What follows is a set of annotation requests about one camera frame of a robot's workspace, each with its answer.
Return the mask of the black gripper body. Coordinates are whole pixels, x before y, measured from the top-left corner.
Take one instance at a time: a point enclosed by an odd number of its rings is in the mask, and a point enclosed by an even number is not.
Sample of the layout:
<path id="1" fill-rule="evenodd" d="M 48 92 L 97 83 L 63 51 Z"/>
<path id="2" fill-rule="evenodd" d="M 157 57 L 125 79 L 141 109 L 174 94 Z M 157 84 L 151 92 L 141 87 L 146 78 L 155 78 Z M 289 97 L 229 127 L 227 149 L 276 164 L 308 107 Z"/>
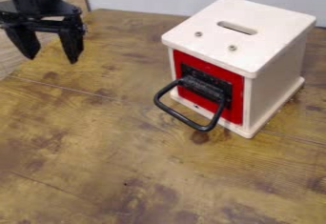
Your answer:
<path id="1" fill-rule="evenodd" d="M 31 25 L 36 31 L 59 33 L 66 17 L 79 15 L 82 9 L 64 0 L 0 1 L 0 25 Z"/>

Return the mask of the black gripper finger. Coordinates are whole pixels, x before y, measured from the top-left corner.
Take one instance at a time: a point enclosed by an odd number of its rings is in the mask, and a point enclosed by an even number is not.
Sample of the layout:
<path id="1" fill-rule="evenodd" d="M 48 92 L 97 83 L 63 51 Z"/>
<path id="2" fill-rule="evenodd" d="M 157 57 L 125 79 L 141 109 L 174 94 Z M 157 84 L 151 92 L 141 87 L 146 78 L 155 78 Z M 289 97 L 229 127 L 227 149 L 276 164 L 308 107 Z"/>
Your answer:
<path id="1" fill-rule="evenodd" d="M 36 28 L 31 25 L 6 26 L 4 31 L 22 54 L 34 59 L 42 49 Z"/>
<path id="2" fill-rule="evenodd" d="M 59 31 L 59 37 L 71 64 L 75 64 L 85 50 L 86 25 L 79 15 L 66 17 Z"/>

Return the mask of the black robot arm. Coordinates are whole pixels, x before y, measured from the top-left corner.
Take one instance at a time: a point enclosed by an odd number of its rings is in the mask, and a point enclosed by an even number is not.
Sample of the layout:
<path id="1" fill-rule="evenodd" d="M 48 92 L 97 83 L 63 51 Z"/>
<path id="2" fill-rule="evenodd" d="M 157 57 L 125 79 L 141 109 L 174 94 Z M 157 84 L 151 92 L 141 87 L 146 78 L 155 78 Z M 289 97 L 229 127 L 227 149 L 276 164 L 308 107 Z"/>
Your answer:
<path id="1" fill-rule="evenodd" d="M 42 49 L 38 32 L 56 33 L 71 64 L 85 50 L 86 25 L 82 9 L 64 0 L 0 2 L 0 28 L 22 54 L 34 59 Z"/>

